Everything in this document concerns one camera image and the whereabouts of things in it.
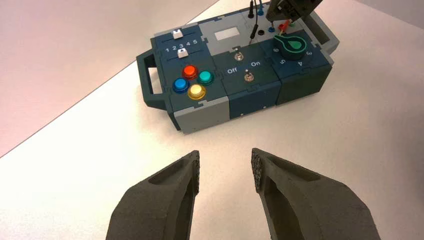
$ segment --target push button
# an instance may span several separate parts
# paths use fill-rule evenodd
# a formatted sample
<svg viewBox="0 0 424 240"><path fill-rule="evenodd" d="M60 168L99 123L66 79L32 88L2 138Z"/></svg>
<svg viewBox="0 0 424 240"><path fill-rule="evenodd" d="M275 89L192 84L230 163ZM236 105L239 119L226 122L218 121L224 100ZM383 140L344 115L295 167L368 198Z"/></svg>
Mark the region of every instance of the push button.
<svg viewBox="0 0 424 240"><path fill-rule="evenodd" d="M188 89L188 97L193 100L202 99L206 95L206 88L199 84L193 84Z"/></svg>
<svg viewBox="0 0 424 240"><path fill-rule="evenodd" d="M185 93L189 88L189 82L184 78L178 78L173 82L172 88L176 93Z"/></svg>
<svg viewBox="0 0 424 240"><path fill-rule="evenodd" d="M198 83L203 85L209 85L214 80L214 76L209 71L202 71L199 74Z"/></svg>
<svg viewBox="0 0 424 240"><path fill-rule="evenodd" d="M182 70L182 76L187 80L194 80L198 77L198 69L193 65L187 65Z"/></svg>

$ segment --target teal button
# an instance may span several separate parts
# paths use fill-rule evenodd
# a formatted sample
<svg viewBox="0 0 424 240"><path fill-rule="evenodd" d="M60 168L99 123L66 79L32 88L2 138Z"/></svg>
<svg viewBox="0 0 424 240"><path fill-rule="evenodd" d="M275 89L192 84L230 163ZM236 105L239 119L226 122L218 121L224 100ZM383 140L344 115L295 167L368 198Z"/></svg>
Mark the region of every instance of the teal button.
<svg viewBox="0 0 424 240"><path fill-rule="evenodd" d="M198 81L200 84L207 85L207 84L210 84L213 79L214 79L214 76L212 75L212 73L210 73L209 71L202 71L199 74Z"/></svg>

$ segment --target electronic control box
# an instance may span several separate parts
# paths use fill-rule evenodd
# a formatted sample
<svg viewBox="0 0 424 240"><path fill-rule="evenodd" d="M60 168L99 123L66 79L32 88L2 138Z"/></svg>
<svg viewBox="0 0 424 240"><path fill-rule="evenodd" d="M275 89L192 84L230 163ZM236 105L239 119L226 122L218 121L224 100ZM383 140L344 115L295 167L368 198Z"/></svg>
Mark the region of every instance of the electronic control box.
<svg viewBox="0 0 424 240"><path fill-rule="evenodd" d="M248 14L241 9L155 34L151 50L137 57L144 102L192 133L319 92L339 44L320 17L312 12L281 34L258 15L250 39L256 20ZM153 93L148 68L157 68L162 93Z"/></svg>

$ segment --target wall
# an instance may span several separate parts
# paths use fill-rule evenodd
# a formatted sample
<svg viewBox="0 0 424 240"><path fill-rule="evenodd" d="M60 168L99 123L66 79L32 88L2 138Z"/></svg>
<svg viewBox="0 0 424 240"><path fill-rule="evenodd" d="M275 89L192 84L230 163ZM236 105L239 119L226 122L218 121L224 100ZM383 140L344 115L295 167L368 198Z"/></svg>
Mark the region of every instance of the wall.
<svg viewBox="0 0 424 240"><path fill-rule="evenodd" d="M0 157L214 2L0 1Z"/></svg>
<svg viewBox="0 0 424 240"><path fill-rule="evenodd" d="M357 0L390 16L424 29L423 0Z"/></svg>

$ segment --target carrying handle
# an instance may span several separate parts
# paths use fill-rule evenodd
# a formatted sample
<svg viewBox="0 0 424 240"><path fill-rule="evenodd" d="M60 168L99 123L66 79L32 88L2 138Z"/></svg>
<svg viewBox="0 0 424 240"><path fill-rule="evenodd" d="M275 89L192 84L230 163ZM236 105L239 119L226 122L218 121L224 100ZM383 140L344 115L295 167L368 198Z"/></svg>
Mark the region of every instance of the carrying handle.
<svg viewBox="0 0 424 240"><path fill-rule="evenodd" d="M309 16L304 17L303 22L316 37L321 48L329 55L337 49L340 43L339 39L315 11L312 11Z"/></svg>
<svg viewBox="0 0 424 240"><path fill-rule="evenodd" d="M163 93L153 93L152 81L149 74L149 68L157 67L153 50L150 49L144 52L137 56L136 59L144 102L149 107L166 110L165 95Z"/></svg>

